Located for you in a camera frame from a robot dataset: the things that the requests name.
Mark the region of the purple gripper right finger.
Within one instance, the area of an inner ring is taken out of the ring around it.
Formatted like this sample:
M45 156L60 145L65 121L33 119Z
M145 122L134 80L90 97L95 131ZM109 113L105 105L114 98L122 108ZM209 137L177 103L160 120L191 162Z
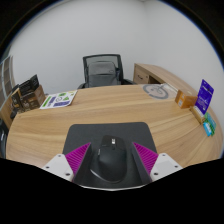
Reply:
M156 152L132 143L132 155L143 184L149 184L182 169L168 154Z

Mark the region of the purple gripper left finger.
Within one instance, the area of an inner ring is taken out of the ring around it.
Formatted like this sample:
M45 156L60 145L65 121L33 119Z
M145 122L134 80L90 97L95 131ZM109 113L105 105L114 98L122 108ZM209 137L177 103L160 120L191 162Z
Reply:
M72 182L89 153L91 153L91 143L86 143L68 154L57 154L42 169Z

